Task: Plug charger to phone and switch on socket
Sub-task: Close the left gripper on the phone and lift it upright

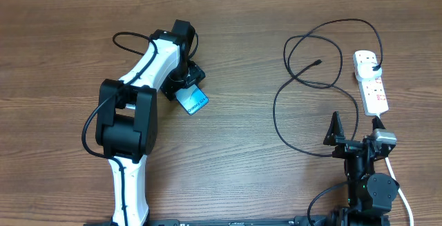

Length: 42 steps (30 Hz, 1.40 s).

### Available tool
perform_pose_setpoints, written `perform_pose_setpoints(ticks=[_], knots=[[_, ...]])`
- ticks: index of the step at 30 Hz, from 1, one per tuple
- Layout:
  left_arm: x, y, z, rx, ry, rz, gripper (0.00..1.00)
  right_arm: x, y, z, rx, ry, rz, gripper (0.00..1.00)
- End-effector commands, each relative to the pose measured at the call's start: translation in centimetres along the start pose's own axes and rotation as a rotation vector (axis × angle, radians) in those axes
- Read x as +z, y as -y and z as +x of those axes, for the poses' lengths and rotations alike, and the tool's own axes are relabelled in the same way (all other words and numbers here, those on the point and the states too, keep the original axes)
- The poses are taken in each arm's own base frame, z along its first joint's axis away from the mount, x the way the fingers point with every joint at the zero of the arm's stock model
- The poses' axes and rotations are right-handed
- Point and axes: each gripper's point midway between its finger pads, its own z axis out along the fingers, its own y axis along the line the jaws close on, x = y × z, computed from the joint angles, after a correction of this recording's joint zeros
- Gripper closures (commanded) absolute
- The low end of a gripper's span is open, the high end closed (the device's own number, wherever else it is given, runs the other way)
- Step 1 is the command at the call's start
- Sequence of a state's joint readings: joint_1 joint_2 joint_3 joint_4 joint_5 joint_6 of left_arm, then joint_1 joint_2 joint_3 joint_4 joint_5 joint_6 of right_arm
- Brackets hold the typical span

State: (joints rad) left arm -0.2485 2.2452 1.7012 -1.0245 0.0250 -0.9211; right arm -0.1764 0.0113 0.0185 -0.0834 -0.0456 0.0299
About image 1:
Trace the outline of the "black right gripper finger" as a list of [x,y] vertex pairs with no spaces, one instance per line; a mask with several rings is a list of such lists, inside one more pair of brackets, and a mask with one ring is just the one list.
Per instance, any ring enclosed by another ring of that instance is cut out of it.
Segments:
[[372,129],[373,129],[373,130],[376,130],[376,129],[385,129],[385,126],[383,125],[383,123],[382,123],[380,117],[377,116],[377,115],[372,119]]
[[338,111],[333,112],[329,129],[323,141],[324,145],[336,146],[345,140],[345,133]]

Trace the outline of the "Galaxy S24+ smartphone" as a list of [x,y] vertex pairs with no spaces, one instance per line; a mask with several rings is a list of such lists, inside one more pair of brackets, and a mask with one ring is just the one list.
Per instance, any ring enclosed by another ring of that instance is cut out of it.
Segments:
[[208,97],[195,84],[189,88],[178,90],[175,93],[175,96],[177,101],[189,115],[195,114],[209,103]]

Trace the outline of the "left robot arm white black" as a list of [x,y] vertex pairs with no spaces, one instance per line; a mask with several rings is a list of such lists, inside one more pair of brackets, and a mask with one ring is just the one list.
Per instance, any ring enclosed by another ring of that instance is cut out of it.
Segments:
[[96,122],[95,139],[113,173],[115,210],[109,225],[147,225],[146,164],[158,131],[157,94],[177,100],[193,115],[209,103],[199,88],[204,71],[192,60],[199,38],[188,21],[176,20],[170,31],[146,37],[148,48],[136,65],[118,80],[105,79],[97,108],[81,133],[89,154],[87,129]]

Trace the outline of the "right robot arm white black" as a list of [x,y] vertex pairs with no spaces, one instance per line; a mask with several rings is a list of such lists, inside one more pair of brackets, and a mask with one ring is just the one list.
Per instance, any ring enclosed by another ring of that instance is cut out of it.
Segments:
[[331,156],[344,160],[348,185],[348,206],[334,209],[327,225],[389,225],[387,213],[398,194],[395,178],[377,173],[374,163],[388,157],[396,146],[396,136],[383,126],[379,117],[372,120],[373,131],[361,141],[345,138],[339,113],[332,115],[323,144],[333,146]]

